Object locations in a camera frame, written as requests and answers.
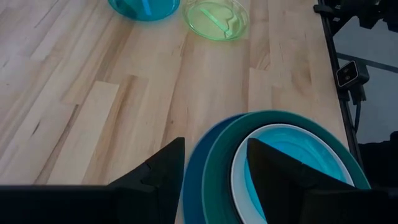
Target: transparent blue bowl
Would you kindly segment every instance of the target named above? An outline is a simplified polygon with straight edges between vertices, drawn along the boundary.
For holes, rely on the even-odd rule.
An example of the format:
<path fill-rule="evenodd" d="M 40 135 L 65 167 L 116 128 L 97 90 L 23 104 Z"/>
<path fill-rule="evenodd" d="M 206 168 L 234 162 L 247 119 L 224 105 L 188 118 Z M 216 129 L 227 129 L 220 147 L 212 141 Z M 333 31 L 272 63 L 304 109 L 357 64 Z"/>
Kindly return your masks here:
<path fill-rule="evenodd" d="M 109 0 L 118 13 L 137 21 L 156 21 L 173 14 L 180 0 Z"/>

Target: wood grain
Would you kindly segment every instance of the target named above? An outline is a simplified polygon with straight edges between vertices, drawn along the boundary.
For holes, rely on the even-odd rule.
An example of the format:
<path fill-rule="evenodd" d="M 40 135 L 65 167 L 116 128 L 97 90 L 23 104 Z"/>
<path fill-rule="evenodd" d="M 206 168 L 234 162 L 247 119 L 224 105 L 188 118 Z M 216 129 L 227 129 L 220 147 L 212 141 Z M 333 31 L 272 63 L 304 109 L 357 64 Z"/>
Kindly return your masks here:
<path fill-rule="evenodd" d="M 65 140 L 49 184 L 81 184 L 119 85 L 96 82 Z"/>
<path fill-rule="evenodd" d="M 104 0 L 0 1 L 0 184 L 108 184 L 178 136 L 188 161 L 248 111 L 293 111 L 346 145 L 317 2 L 238 1 L 250 25 L 231 42 L 180 10 L 141 23 Z"/>

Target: blue bowl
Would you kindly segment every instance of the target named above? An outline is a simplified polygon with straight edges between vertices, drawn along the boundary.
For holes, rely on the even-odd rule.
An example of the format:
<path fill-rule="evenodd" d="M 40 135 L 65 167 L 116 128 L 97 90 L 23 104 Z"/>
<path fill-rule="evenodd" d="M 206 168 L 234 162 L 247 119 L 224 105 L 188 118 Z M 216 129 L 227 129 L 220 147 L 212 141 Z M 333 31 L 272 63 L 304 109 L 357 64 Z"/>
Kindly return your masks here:
<path fill-rule="evenodd" d="M 198 141 L 189 160 L 183 181 L 182 204 L 185 223 L 205 223 L 201 201 L 202 173 L 210 148 L 218 135 L 233 121 L 244 114 L 227 118 L 214 125 Z"/>
<path fill-rule="evenodd" d="M 304 164 L 354 185 L 343 161 L 311 132 L 290 124 L 269 124 L 256 129 L 238 147 L 231 169 L 233 200 L 243 223 L 266 223 L 246 159 L 249 138 L 256 138 Z"/>
<path fill-rule="evenodd" d="M 156 21 L 177 10 L 180 0 L 108 0 L 118 13 L 137 21 Z"/>

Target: transparent green plate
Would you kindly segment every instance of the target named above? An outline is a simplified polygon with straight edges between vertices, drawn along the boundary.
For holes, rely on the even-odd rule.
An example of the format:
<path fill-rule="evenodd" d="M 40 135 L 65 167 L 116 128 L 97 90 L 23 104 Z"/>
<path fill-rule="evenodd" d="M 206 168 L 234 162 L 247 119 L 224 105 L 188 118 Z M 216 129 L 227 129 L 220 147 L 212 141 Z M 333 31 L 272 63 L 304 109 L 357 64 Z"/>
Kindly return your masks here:
<path fill-rule="evenodd" d="M 195 1 L 187 3 L 183 10 L 189 27 L 211 40 L 240 38 L 248 25 L 248 14 L 234 0 Z"/>

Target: plate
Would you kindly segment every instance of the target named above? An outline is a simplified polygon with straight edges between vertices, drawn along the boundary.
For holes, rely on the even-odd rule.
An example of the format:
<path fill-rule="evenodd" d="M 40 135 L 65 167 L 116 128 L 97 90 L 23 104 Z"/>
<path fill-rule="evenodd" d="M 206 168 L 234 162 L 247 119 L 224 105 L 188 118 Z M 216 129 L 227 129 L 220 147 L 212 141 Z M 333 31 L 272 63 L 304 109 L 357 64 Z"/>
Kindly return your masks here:
<path fill-rule="evenodd" d="M 234 204 L 243 223 L 267 223 L 246 159 L 249 138 L 256 138 L 347 184 L 354 185 L 343 162 L 320 138 L 290 124 L 269 124 L 252 133 L 238 147 L 231 168 Z"/>
<path fill-rule="evenodd" d="M 235 0 L 190 1 L 183 16 L 191 30 L 210 40 L 238 39 L 249 24 L 246 10 Z"/>
<path fill-rule="evenodd" d="M 310 131 L 329 145 L 346 166 L 355 187 L 370 189 L 363 171 L 348 150 L 327 130 L 307 118 L 286 111 L 258 111 L 233 121 L 217 137 L 206 159 L 202 177 L 202 206 L 207 223 L 240 222 L 231 193 L 230 172 L 238 146 L 255 129 L 268 124 L 291 124 Z"/>
<path fill-rule="evenodd" d="M 201 205 L 201 177 L 207 155 L 218 135 L 234 120 L 241 117 L 238 114 L 214 125 L 198 141 L 194 147 L 182 186 L 182 204 L 185 223 L 205 223 L 205 216 Z"/>

